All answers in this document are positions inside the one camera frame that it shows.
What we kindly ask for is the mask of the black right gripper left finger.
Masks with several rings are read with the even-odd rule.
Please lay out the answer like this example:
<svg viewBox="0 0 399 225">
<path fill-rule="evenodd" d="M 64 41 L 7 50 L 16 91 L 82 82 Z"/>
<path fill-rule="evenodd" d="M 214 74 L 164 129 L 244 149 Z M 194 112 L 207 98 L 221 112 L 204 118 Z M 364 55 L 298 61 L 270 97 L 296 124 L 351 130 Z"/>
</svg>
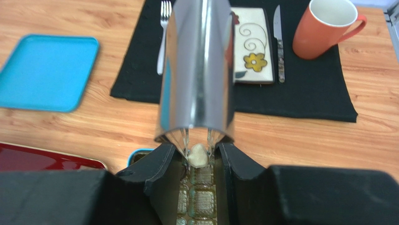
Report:
<svg viewBox="0 0 399 225">
<path fill-rule="evenodd" d="M 0 171 L 3 225 L 173 225 L 182 157 L 162 144 L 108 170 Z"/>
</svg>

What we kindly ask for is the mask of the metal serving tongs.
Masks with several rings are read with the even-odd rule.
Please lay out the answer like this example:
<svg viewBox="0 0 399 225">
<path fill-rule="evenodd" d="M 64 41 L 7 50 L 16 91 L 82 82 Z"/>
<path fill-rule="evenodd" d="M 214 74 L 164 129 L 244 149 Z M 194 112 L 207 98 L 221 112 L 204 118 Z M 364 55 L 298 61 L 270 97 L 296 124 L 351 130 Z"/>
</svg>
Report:
<svg viewBox="0 0 399 225">
<path fill-rule="evenodd" d="M 183 157 L 189 131 L 208 130 L 208 154 L 234 139 L 233 12 L 227 0 L 177 0 L 171 10 L 155 140 Z"/>
</svg>

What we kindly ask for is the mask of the white egg-shaped chocolate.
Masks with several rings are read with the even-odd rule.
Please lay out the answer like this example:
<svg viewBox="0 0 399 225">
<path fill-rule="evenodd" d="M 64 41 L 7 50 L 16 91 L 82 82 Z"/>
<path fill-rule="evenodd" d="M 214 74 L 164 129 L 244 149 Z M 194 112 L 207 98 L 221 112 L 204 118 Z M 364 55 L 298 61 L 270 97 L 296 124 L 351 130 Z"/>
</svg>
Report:
<svg viewBox="0 0 399 225">
<path fill-rule="evenodd" d="M 194 145 L 187 156 L 188 163 L 194 168 L 202 168 L 208 165 L 206 146 L 198 143 Z"/>
</svg>

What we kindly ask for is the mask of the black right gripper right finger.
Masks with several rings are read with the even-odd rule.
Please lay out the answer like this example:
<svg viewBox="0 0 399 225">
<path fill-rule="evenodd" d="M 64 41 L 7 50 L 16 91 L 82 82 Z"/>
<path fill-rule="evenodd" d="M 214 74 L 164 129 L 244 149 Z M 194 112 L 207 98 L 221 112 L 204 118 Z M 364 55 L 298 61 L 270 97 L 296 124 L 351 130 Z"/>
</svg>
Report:
<svg viewBox="0 0 399 225">
<path fill-rule="evenodd" d="M 382 171 L 271 165 L 215 150 L 220 225 L 396 225 L 399 185 Z"/>
</svg>

